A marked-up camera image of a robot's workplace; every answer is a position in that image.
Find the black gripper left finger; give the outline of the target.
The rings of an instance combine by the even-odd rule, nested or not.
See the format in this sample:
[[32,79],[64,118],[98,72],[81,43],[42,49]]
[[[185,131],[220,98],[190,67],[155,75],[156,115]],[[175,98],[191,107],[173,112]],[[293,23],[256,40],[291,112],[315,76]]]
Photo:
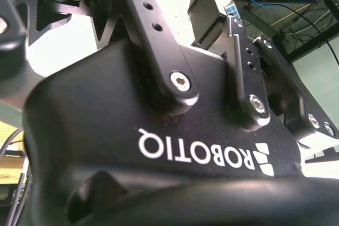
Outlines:
[[1,0],[1,105],[23,109],[40,77],[32,70],[28,47],[74,14],[93,21],[100,46],[124,26],[151,75],[151,101],[180,115],[198,100],[199,90],[181,47],[156,0]]

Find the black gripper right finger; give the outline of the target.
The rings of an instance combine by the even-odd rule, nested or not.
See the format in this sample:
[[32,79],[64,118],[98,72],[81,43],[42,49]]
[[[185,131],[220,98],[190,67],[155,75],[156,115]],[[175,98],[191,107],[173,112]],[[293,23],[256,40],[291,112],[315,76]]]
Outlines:
[[257,131],[273,115],[282,115],[297,141],[312,134],[338,139],[338,129],[270,40],[250,42],[243,23],[232,16],[227,17],[227,39],[232,48],[227,53],[229,110],[238,125]]

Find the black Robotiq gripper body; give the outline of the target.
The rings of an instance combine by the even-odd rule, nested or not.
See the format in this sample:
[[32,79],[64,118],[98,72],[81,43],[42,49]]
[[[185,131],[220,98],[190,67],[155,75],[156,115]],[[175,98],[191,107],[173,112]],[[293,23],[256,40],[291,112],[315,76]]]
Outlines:
[[44,79],[24,109],[33,185],[23,225],[338,225],[338,181],[308,178],[273,115],[246,131],[221,55],[181,48],[199,98],[153,106],[145,61],[123,39]]

